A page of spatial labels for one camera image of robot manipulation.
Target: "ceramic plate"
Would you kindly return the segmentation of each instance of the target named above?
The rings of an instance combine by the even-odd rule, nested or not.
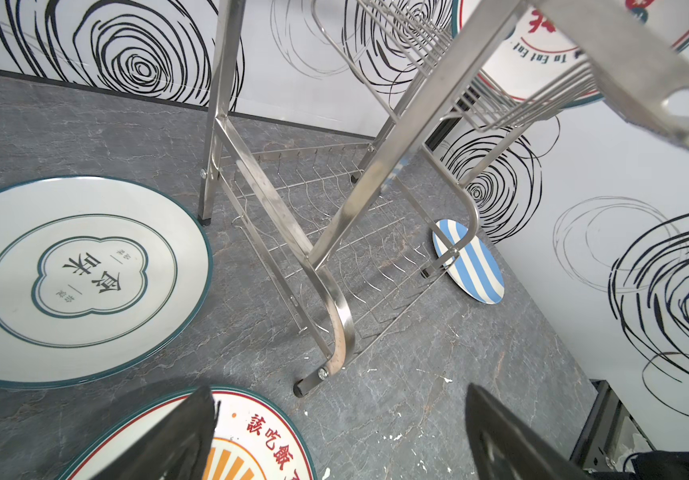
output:
[[[456,243],[467,233],[467,227],[453,220],[441,220],[435,225],[440,227],[445,236]],[[438,257],[448,250],[445,244],[433,233],[433,244]],[[489,249],[477,236],[465,246],[459,259],[448,269],[453,281],[467,295],[483,303],[499,303],[504,296],[502,270],[493,259]]]
[[[57,480],[93,477],[194,391],[161,398],[112,427]],[[249,390],[215,386],[212,394],[222,405],[204,480],[317,480],[304,440],[280,408]]]
[[[678,51],[689,44],[689,0],[613,0]],[[452,30],[456,36],[479,0],[453,0]],[[483,69],[511,97],[523,101],[561,73],[585,59],[579,48],[555,29],[541,12],[529,7],[515,29]],[[592,91],[568,106],[602,98]]]
[[[0,191],[0,386],[73,385],[143,360],[198,312],[211,270],[195,219],[140,184]]]

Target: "green-rimmed plate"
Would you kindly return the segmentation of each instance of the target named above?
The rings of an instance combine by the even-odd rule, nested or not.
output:
[[[143,185],[0,190],[0,387],[74,385],[145,359],[192,320],[211,271],[200,225]]]
[[[154,401],[109,429],[57,480],[88,480],[118,458],[195,389]],[[317,480],[310,453],[291,419],[255,392],[213,386],[221,402],[204,480]]]
[[[689,1],[606,0],[624,5],[659,37],[680,51],[689,45]],[[453,0],[452,31],[456,36],[480,0]],[[524,101],[586,56],[533,7],[518,21],[509,37],[483,66],[512,98]],[[567,108],[603,98],[591,91]]]

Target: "white wall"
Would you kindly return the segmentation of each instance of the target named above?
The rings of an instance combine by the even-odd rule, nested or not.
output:
[[[438,24],[450,21],[451,0],[407,3],[426,4],[423,10]],[[208,102],[218,5],[0,0],[0,70],[202,106]],[[356,5],[320,0],[320,18],[395,104],[413,65],[377,46],[383,39],[372,35],[369,17]],[[387,113],[346,65],[314,23],[311,0],[248,0],[234,110],[376,135]]]
[[[689,48],[684,54],[689,58]],[[524,202],[537,197],[525,174],[531,172],[531,178],[542,182],[538,208],[521,230],[498,238],[497,247],[587,375],[608,379],[656,447],[689,450],[689,416],[683,415],[689,415],[689,374],[684,371],[689,372],[689,356],[666,356],[674,365],[656,357],[655,365],[666,374],[654,366],[646,369],[648,387],[661,400],[641,379],[647,359],[654,358],[656,350],[680,349],[689,355],[689,336],[683,333],[689,317],[689,216],[650,232],[618,265],[614,298],[618,302],[624,297],[630,340],[608,295],[612,266],[636,239],[667,220],[689,214],[689,153],[626,124],[603,103],[566,110],[559,119],[560,137],[552,151],[538,159],[540,166],[521,168],[519,183],[507,180],[497,187],[499,192],[503,188],[516,192],[509,197],[519,210],[509,206],[508,214],[518,220],[527,216]],[[536,155],[549,147],[554,129],[551,120],[526,131]],[[439,151],[444,152],[464,132],[460,127]],[[522,145],[514,146],[513,152],[529,158]],[[503,162],[522,166],[513,152]],[[503,162],[493,168],[506,170]],[[485,185],[479,188],[478,196],[489,194]],[[484,224],[484,230],[492,228],[491,220]],[[687,238],[680,250],[676,250],[677,238]],[[671,248],[670,254],[654,262],[656,268],[664,269],[648,271],[637,289],[629,282],[622,285],[625,268],[632,268],[633,274],[640,271],[630,259],[643,256],[642,246],[654,246],[657,241],[663,243],[654,252]],[[673,266],[685,268],[669,270]],[[651,281],[656,273],[658,283]],[[649,290],[660,300],[671,299],[674,313],[660,302],[663,329],[671,340],[659,332],[654,308],[646,306]],[[636,293],[644,299],[640,313]],[[650,337],[646,343],[633,335],[645,339],[641,317]],[[684,320],[683,328],[676,318]]]

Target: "orange sunburst pattern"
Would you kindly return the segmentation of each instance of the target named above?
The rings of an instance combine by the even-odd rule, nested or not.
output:
[[[265,480],[253,456],[237,443],[214,438],[203,480]]]

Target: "stainless steel dish rack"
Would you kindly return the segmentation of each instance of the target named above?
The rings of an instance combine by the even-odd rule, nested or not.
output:
[[[377,138],[370,144],[252,153],[228,117],[245,0],[222,0],[198,206],[207,224],[215,189],[221,186],[238,214],[233,223],[243,229],[299,330],[310,333],[320,347],[324,360],[294,385],[297,396],[373,345],[455,261],[479,226],[475,203],[464,188],[532,122],[597,89],[627,121],[689,149],[689,121],[665,107],[673,93],[689,90],[689,63],[617,5],[531,0],[588,60],[531,98],[514,101],[482,67],[528,4],[482,0],[452,39],[397,3],[357,0],[389,47],[416,69],[393,108],[325,31],[317,8],[330,1],[311,0],[314,20],[387,111]],[[480,131],[511,131],[457,180],[424,143],[448,119],[463,119]],[[456,244],[440,233],[399,178],[415,154],[467,212],[468,233]],[[426,249],[426,227],[448,248],[440,258]]]

